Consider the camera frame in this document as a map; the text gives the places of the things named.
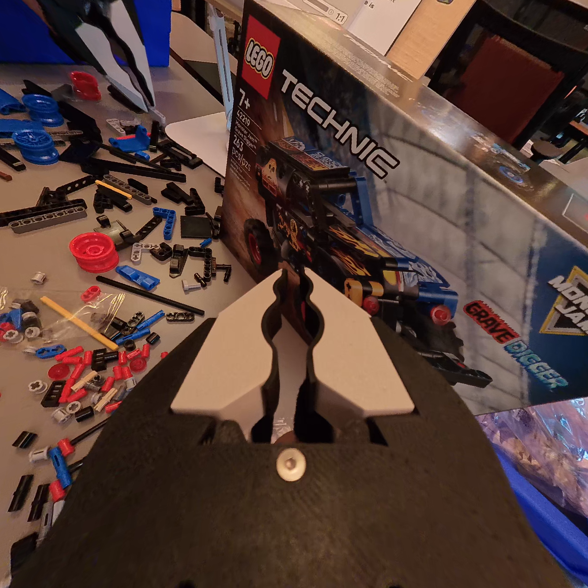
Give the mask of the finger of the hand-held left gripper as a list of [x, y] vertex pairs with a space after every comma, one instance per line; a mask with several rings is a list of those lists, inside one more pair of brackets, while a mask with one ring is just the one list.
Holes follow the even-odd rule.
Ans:
[[109, 21], [116, 42], [125, 55], [133, 85], [142, 95], [146, 109], [154, 109], [156, 104], [146, 50], [124, 1], [113, 1], [110, 4]]
[[77, 27], [77, 35], [97, 62], [95, 68], [100, 68], [102, 75], [136, 107], [143, 112], [148, 112], [149, 109], [146, 109], [142, 95], [132, 83], [131, 72], [128, 73], [116, 61], [107, 34], [96, 25], [82, 23]]

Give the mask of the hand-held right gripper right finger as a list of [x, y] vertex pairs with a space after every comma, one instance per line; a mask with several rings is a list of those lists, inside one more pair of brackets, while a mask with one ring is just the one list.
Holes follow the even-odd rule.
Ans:
[[412, 413], [415, 405], [369, 315], [311, 269], [300, 277], [312, 335], [313, 408], [326, 420]]

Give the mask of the grey desk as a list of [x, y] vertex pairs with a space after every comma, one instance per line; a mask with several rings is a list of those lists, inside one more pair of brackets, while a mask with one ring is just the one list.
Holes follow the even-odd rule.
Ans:
[[[190, 61], [211, 61], [215, 57], [212, 39], [186, 16], [173, 12], [171, 48], [174, 56], [170, 58], [169, 66], [152, 69], [158, 110], [166, 116], [166, 121], [175, 123], [224, 111], [221, 103], [175, 59], [175, 55], [178, 55], [179, 58], [187, 58]], [[54, 89], [65, 83], [69, 70], [70, 68], [65, 65], [2, 63], [1, 88], [14, 97], [20, 97], [21, 88], [24, 86], [23, 80], [29, 79], [47, 90]], [[101, 102], [81, 101], [74, 104], [99, 123], [102, 136], [107, 138], [112, 133], [106, 120], [119, 118], [124, 114], [122, 108], [119, 108], [108, 95], [106, 86], [102, 83], [100, 85], [103, 96]], [[79, 166], [63, 162], [50, 166], [26, 164], [26, 167], [27, 170], [23, 172], [9, 172], [13, 177], [11, 182], [1, 180], [2, 212], [32, 206], [43, 187], [55, 188], [84, 175]], [[214, 191], [214, 180], [218, 173], [205, 165], [195, 170], [184, 167], [182, 171], [187, 175], [187, 187], [195, 187], [206, 209], [211, 214], [214, 213], [217, 205], [222, 204], [222, 198]], [[157, 198], [158, 203], [163, 202], [169, 208], [179, 210], [179, 215], [183, 214], [183, 207], [176, 207], [172, 202], [168, 204], [168, 201], [160, 196], [166, 182], [139, 180], [149, 186], [150, 194]], [[7, 300], [24, 297], [28, 293], [28, 298], [35, 300], [46, 295], [69, 311], [79, 308], [79, 295], [96, 283], [96, 276], [78, 267], [70, 253], [69, 243], [78, 234], [89, 232], [98, 226], [95, 222], [97, 214], [92, 207], [94, 193], [95, 189], [86, 187], [73, 194], [83, 197], [88, 203], [87, 218], [23, 235], [14, 234], [9, 228], [1, 228], [1, 286], [9, 291]], [[150, 207], [140, 203], [133, 203], [133, 207], [130, 213], [123, 213], [115, 208], [107, 214], [111, 221], [119, 219], [127, 228], [136, 231], [152, 214]], [[204, 309], [205, 318], [216, 317], [218, 312], [252, 288], [254, 282], [222, 242], [213, 243], [212, 249], [218, 261], [232, 265], [232, 276], [228, 283], [224, 283], [222, 274], [219, 273], [212, 281], [212, 285], [203, 293], [193, 292], [185, 295], [181, 289], [180, 278], [170, 278], [167, 266], [162, 266], [150, 255], [143, 258], [139, 267], [159, 277], [161, 282], [155, 290], [159, 295]], [[37, 272], [47, 275], [43, 285], [31, 282], [31, 276]], [[165, 305], [127, 294], [119, 316], [128, 318], [136, 311], [151, 316], [160, 309], [171, 310]], [[71, 342], [72, 347], [82, 345], [85, 350], [99, 348], [97, 341], [73, 325], [68, 325], [71, 329], [68, 334], [74, 336], [66, 341], [66, 345]], [[151, 351], [147, 370], [140, 373], [139, 378], [157, 365], [161, 352], [170, 352], [194, 328], [194, 325], [168, 325], [165, 320], [159, 321], [156, 326], [155, 332], [161, 339]], [[83, 423], [77, 423], [75, 419], [65, 424], [56, 423], [51, 416], [54, 409], [41, 407], [42, 395], [33, 394], [28, 390], [29, 383], [34, 380], [42, 379], [48, 382], [48, 370], [55, 362], [29, 356], [17, 347], [1, 346], [1, 545], [5, 551], [9, 550], [13, 542], [39, 528], [39, 522], [27, 521], [31, 501], [39, 484], [50, 483], [55, 479], [50, 463], [30, 463], [30, 450], [17, 449], [12, 443], [23, 430], [26, 430], [38, 435], [32, 445], [34, 449], [53, 446], [61, 438], [72, 438], [108, 416], [102, 411]], [[34, 475], [30, 495], [20, 511], [8, 513], [13, 492], [24, 474]]]

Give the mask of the blue wheel rim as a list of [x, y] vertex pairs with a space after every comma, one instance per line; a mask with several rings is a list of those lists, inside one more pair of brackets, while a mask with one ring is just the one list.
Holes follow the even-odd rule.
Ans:
[[42, 130], [26, 128], [12, 133], [12, 140], [22, 157], [35, 165], [53, 165], [59, 161], [59, 153], [52, 136]]
[[59, 128], [65, 120], [59, 111], [58, 103], [51, 97], [37, 93], [26, 94], [22, 103], [27, 108], [33, 121], [45, 128]]

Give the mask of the blue hinged panel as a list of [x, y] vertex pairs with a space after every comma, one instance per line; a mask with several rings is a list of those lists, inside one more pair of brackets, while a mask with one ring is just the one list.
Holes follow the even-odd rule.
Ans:
[[149, 148], [151, 137], [145, 127], [138, 125], [133, 135], [108, 139], [111, 146], [125, 153], [135, 153]]

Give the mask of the blue flat panel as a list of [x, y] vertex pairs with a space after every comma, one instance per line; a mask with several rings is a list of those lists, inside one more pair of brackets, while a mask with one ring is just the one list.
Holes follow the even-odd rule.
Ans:
[[1, 139], [11, 138], [16, 132], [23, 130], [38, 130], [38, 125], [30, 120], [20, 119], [2, 119], [1, 120]]
[[26, 112], [26, 106], [3, 89], [0, 90], [0, 113], [8, 116], [12, 113]]

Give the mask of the book stand with white base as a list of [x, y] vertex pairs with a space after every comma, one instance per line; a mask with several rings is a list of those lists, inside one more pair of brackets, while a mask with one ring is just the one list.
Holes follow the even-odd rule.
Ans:
[[[364, 1], [361, 1], [357, 11], [363, 4]], [[411, 77], [422, 83], [429, 82], [430, 76], [426, 71], [473, 5], [474, 1], [421, 1], [386, 55], [381, 55], [364, 44], [373, 53], [388, 59]], [[349, 33], [347, 27], [357, 11], [344, 26], [327, 18], [323, 19], [335, 29]], [[218, 102], [222, 102], [222, 95], [217, 93], [221, 89], [219, 78], [229, 70], [236, 74], [237, 59], [231, 55], [226, 58], [221, 56], [220, 64], [217, 64], [218, 43], [205, 31], [204, 26], [199, 26], [179, 12], [172, 12], [171, 15], [170, 43], [173, 59]], [[230, 115], [225, 113], [223, 105], [219, 105], [214, 114], [197, 115], [185, 121], [170, 123], [166, 132], [172, 140], [197, 153], [213, 171], [224, 176], [229, 144], [228, 120]]]

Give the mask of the black square tile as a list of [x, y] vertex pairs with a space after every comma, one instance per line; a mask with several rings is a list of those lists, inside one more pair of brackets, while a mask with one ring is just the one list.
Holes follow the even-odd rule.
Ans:
[[180, 217], [181, 239], [210, 239], [212, 238], [212, 225], [208, 217], [185, 216]]

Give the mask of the medium grey beam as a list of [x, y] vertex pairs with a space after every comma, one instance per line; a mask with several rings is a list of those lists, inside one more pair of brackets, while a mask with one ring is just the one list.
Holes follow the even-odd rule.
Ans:
[[112, 176], [110, 174], [103, 175], [101, 181], [127, 192], [128, 194], [132, 195], [132, 199], [135, 199], [145, 205], [151, 206], [153, 204], [152, 199], [148, 194], [146, 194], [145, 192], [143, 192], [135, 187], [130, 186], [126, 182], [124, 182], [118, 178], [115, 178], [114, 176]]

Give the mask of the long yellow axle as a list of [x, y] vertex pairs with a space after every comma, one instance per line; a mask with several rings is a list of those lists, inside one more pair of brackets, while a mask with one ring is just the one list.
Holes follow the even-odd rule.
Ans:
[[116, 351], [118, 350], [119, 346], [111, 341], [110, 339], [106, 338], [104, 335], [100, 334], [97, 330], [92, 328], [90, 325], [79, 319], [76, 315], [70, 313], [70, 311], [66, 310], [62, 306], [58, 305], [56, 302], [47, 298], [46, 296], [40, 297], [40, 302], [44, 305], [48, 306], [51, 310], [56, 312], [66, 321], [72, 323], [77, 328], [83, 330], [86, 334], [91, 336], [94, 340], [98, 341], [100, 344], [104, 345], [107, 349]]

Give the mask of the black rectangular panel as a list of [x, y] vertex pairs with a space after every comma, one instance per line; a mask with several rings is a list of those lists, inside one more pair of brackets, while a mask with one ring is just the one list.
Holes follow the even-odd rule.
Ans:
[[99, 215], [96, 221], [99, 226], [94, 229], [94, 232], [108, 236], [117, 251], [131, 247], [135, 243], [135, 235], [120, 221], [110, 221], [106, 215]]

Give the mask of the long grey beam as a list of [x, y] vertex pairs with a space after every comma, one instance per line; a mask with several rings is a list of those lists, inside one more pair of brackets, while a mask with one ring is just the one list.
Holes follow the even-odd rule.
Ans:
[[15, 234], [24, 234], [29, 232], [40, 231], [45, 228], [59, 224], [69, 223], [78, 219], [86, 218], [87, 211], [81, 206], [55, 210], [34, 217], [12, 221], [8, 227]]

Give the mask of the monster truck toy set box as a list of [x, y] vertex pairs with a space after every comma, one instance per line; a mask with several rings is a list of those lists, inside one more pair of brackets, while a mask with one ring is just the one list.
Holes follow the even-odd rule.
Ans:
[[327, 18], [245, 1], [223, 240], [311, 269], [474, 414], [587, 398], [587, 196]]

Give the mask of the large clear plastic bag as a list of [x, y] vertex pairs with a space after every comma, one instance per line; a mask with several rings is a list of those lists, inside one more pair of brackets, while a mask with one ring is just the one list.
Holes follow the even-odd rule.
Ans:
[[558, 506], [587, 517], [587, 398], [476, 419], [519, 474]]

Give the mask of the black chair red back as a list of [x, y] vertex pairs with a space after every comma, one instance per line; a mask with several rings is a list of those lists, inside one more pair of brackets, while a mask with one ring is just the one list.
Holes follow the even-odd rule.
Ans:
[[587, 1], [475, 1], [430, 89], [521, 148], [587, 75]]

